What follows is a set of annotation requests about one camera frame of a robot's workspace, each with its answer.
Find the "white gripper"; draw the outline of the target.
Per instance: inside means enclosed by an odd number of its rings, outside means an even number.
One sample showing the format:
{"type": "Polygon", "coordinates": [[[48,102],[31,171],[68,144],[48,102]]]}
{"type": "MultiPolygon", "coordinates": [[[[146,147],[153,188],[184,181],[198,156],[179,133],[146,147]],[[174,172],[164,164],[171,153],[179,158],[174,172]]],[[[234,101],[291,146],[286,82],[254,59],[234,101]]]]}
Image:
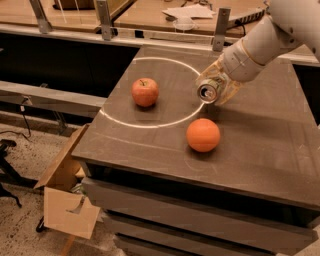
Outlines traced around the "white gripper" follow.
{"type": "Polygon", "coordinates": [[[259,43],[240,39],[226,48],[222,54],[196,79],[195,84],[200,86],[205,80],[212,80],[220,86],[217,106],[228,102],[243,86],[241,82],[254,80],[265,66],[263,48],[259,43]],[[224,72],[232,79],[224,82],[224,72]]]}

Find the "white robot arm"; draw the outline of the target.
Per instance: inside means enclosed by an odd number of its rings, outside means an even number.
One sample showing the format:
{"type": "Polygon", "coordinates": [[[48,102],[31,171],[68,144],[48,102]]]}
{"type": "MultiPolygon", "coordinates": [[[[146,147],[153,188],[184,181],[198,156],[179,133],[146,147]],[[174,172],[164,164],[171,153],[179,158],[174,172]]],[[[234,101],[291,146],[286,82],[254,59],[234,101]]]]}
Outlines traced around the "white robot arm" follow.
{"type": "Polygon", "coordinates": [[[199,75],[198,97],[224,104],[272,60],[301,45],[320,61],[320,0],[270,0],[260,22],[199,75]]]}

